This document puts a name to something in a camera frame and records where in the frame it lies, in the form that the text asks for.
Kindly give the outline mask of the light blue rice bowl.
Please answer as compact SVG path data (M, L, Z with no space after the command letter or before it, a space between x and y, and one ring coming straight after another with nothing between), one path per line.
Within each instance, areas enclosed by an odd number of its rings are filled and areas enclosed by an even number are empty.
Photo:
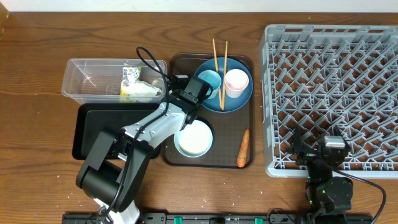
M194 120L174 134L177 151L186 157L200 157L206 154L213 143L213 133L203 121Z

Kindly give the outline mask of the white tissue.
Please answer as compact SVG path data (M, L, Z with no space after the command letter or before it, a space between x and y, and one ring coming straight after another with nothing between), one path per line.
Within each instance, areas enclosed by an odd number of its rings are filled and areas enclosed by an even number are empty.
M162 90L144 81L136 81L121 87L121 96L157 96Z

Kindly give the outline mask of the green snack wrapper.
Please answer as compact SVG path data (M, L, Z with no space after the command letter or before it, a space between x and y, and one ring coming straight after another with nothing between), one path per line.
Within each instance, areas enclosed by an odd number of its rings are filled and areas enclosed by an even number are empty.
M123 67L119 99L121 103L129 101L131 97L141 94L139 83L141 70L141 67Z

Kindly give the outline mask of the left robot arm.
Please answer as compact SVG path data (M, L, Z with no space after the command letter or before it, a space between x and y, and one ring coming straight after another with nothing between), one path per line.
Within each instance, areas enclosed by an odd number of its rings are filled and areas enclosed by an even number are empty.
M192 124L213 87L191 77L186 87L167 93L151 114L120 129L99 132L76 178L76 185L100 205L85 223L135 223L140 217L134 199L147 166L163 141Z

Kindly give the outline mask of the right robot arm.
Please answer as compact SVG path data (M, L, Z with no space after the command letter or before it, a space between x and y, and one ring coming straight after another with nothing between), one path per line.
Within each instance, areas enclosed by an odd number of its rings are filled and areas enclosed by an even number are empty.
M294 129L294 140L289 153L295 163L305 166L308 177L305 196L312 209L297 217L296 223L346 223L345 211L351 209L353 182L347 177L333 175L350 152L348 142L338 128L334 135L323 136L313 147L306 146L300 128Z

